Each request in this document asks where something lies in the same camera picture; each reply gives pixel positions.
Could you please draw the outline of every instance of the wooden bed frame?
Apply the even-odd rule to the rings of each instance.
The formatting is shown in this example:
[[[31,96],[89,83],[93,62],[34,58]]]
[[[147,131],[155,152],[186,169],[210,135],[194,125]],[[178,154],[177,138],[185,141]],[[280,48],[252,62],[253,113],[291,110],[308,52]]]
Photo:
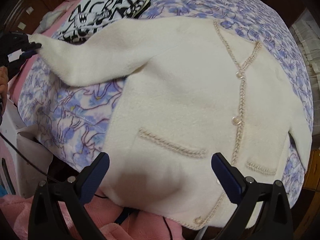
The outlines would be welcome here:
[[[42,17],[63,0],[4,0],[0,7],[0,31],[32,34]]]

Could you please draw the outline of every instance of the blue floral pattern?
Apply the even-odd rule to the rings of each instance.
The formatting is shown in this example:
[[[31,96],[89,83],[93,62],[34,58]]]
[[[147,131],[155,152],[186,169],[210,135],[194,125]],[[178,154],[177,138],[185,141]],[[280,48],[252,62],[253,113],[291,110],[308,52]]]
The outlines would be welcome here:
[[[239,36],[260,40],[278,60],[300,98],[310,131],[313,105],[308,74],[301,54],[279,15],[260,0],[151,0],[140,18],[177,15],[219,19],[222,27]],[[80,171],[100,152],[112,111],[121,96],[124,79],[99,85],[69,87],[38,58],[22,89],[18,110],[26,125],[37,124],[40,142]],[[290,205],[302,188],[304,169],[294,145],[283,175]]]

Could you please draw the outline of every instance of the human hand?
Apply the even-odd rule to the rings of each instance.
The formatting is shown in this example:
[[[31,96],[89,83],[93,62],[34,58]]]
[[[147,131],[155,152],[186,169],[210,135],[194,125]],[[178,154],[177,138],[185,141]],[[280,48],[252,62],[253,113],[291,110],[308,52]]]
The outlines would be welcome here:
[[[0,95],[3,102],[1,114],[4,113],[7,104],[8,80],[8,69],[6,67],[0,67]]]

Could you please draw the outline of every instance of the blue gripper pad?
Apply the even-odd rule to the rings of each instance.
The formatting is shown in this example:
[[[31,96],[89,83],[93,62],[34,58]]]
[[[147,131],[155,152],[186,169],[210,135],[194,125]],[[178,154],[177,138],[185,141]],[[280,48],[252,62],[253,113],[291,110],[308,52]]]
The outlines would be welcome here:
[[[90,166],[85,167],[80,172],[76,180],[75,190],[82,205],[92,200],[109,166],[109,155],[101,152]]]
[[[242,174],[232,167],[221,153],[212,156],[211,167],[231,203],[239,204],[246,187]]]

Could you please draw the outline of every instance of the black cable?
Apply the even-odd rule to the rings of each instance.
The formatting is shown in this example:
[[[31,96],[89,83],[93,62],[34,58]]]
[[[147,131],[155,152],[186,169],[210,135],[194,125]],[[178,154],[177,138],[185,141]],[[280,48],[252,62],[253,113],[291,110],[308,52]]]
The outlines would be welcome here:
[[[51,179],[52,181],[56,182],[56,183],[59,183],[60,181],[56,180],[55,178],[49,176],[47,173],[45,173],[44,171],[41,171],[41,169],[39,169],[37,166],[35,166],[31,161],[29,161],[1,132],[0,132],[0,136],[6,141],[7,144],[10,145],[10,147],[12,149],[14,149],[17,154],[22,158],[24,159],[27,163],[29,163],[34,169],[36,169],[38,172],[40,172],[42,175],[46,176],[47,178]],[[99,196],[97,194],[94,194],[96,197],[99,197],[99,198],[108,198],[108,197],[103,197],[103,196]]]
[[[165,225],[167,226],[167,229],[168,229],[168,231],[169,231],[170,240],[173,240],[172,232],[171,232],[171,229],[170,229],[170,227],[169,227],[169,225],[168,225],[168,223],[167,223],[167,220],[165,220],[164,217],[162,217],[162,218],[163,218],[163,221],[164,221],[164,223],[165,223]]]

